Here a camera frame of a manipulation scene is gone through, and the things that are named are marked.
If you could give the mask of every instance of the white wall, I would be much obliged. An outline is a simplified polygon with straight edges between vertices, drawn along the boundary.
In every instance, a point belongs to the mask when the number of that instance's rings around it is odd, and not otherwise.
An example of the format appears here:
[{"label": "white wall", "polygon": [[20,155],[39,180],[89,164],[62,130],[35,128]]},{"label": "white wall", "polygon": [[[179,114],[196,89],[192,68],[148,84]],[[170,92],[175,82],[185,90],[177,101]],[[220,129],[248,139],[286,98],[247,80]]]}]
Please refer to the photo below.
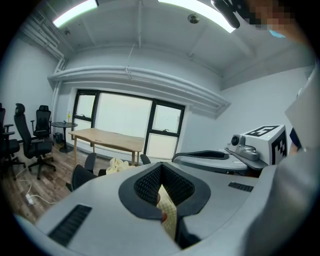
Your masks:
[{"label": "white wall", "polygon": [[[15,124],[16,103],[25,106],[25,117],[31,135],[31,120],[36,120],[36,110],[40,105],[51,106],[53,88],[47,77],[51,75],[58,60],[22,35],[11,42],[1,63],[0,102],[5,108],[5,124]],[[20,140],[16,126],[10,139]]]},{"label": "white wall", "polygon": [[135,47],[109,47],[76,53],[67,63],[66,70],[88,66],[131,66],[173,75],[198,84],[215,93],[220,92],[222,78],[192,60],[173,53]]},{"label": "white wall", "polygon": [[194,109],[191,109],[188,114],[181,150],[177,150],[177,152],[218,149],[216,147],[215,131],[217,120]]},{"label": "white wall", "polygon": [[224,148],[232,135],[263,125],[285,125],[288,145],[292,129],[285,110],[296,99],[313,67],[302,67],[265,76],[221,92],[231,106],[217,118],[212,134],[215,146]]}]

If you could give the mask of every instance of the ceiling light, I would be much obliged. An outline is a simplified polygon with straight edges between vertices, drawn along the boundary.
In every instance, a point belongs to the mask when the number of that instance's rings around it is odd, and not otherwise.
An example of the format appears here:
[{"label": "ceiling light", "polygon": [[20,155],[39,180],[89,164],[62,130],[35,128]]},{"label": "ceiling light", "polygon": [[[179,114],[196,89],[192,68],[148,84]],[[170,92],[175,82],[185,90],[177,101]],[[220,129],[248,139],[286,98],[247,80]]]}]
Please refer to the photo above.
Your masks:
[{"label": "ceiling light", "polygon": [[211,8],[210,6],[197,1],[197,0],[158,0],[161,3],[172,4],[175,6],[180,6],[186,9],[189,9],[193,12],[196,12],[202,16],[207,17],[208,19],[212,20],[213,22],[217,23],[219,26],[224,28],[226,31],[231,33],[235,30],[225,17],[218,12],[217,10]]},{"label": "ceiling light", "polygon": [[64,14],[59,16],[53,21],[53,24],[59,28],[61,27],[64,23],[70,21],[74,17],[83,14],[86,11],[89,11],[91,9],[97,8],[98,4],[96,0],[87,0],[84,1],[77,6],[71,8],[70,10],[66,11]]}]

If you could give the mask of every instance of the yellow cloth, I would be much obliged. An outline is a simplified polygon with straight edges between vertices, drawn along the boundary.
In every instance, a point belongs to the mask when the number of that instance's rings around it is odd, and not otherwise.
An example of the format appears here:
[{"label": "yellow cloth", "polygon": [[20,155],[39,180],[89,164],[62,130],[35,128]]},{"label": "yellow cloth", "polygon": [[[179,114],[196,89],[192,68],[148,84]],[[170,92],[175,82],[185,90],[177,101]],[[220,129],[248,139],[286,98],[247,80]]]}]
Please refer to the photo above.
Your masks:
[{"label": "yellow cloth", "polygon": [[[110,160],[110,167],[106,169],[106,175],[118,173],[131,168],[134,168],[134,166],[129,166],[127,161],[112,158]],[[162,226],[166,233],[174,240],[177,226],[177,208],[162,185],[159,189],[159,194],[161,198],[157,207],[167,214],[167,219],[162,223]]]}]

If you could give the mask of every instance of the ceiling beam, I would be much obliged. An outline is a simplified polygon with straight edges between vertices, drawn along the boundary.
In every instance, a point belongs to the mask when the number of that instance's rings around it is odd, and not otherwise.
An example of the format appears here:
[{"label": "ceiling beam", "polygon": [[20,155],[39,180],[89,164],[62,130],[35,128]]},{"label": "ceiling beam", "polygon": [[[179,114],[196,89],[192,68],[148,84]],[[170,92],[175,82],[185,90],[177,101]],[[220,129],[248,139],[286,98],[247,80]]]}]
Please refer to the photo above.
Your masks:
[{"label": "ceiling beam", "polygon": [[142,0],[138,3],[138,45],[139,49],[141,49],[141,41],[142,41]]}]

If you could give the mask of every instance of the vent grille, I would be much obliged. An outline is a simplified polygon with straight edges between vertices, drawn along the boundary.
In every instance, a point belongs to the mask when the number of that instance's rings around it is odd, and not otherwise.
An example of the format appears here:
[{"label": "vent grille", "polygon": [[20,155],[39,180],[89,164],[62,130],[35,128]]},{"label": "vent grille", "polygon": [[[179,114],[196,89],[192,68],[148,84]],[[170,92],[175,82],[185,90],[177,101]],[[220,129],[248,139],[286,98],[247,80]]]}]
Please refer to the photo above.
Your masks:
[{"label": "vent grille", "polygon": [[247,192],[251,192],[254,189],[253,186],[244,185],[236,182],[230,182],[228,186],[237,190],[243,190]]},{"label": "vent grille", "polygon": [[91,210],[91,207],[78,204],[58,224],[58,226],[55,227],[55,229],[49,234],[49,237],[60,245],[66,247],[77,233]]}]

